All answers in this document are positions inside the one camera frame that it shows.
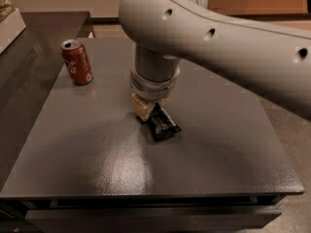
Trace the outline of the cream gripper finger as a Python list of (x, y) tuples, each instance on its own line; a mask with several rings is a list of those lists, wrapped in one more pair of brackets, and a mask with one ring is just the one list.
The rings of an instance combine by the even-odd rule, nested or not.
[(164, 107), (164, 105), (169, 101), (170, 94), (171, 92), (168, 91), (167, 94), (163, 98), (158, 100), (158, 104), (160, 107)]
[(146, 101), (140, 98), (136, 93), (131, 95), (132, 109), (142, 121), (147, 121), (150, 113), (155, 107), (154, 102)]

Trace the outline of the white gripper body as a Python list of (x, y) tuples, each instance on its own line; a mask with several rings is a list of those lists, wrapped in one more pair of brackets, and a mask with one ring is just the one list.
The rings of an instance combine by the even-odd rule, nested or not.
[(138, 74), (138, 72), (132, 68), (130, 72), (130, 87), (133, 92), (140, 98), (147, 101), (160, 100), (171, 93), (175, 87), (177, 80), (180, 76), (180, 68), (176, 67), (171, 73), (170, 79), (164, 82), (149, 81)]

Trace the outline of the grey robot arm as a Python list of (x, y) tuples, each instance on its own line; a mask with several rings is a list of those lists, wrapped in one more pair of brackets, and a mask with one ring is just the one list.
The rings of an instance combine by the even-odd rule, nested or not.
[(207, 10), (207, 0), (121, 0), (135, 42), (134, 92), (163, 98), (186, 59), (306, 119), (311, 118), (311, 32)]

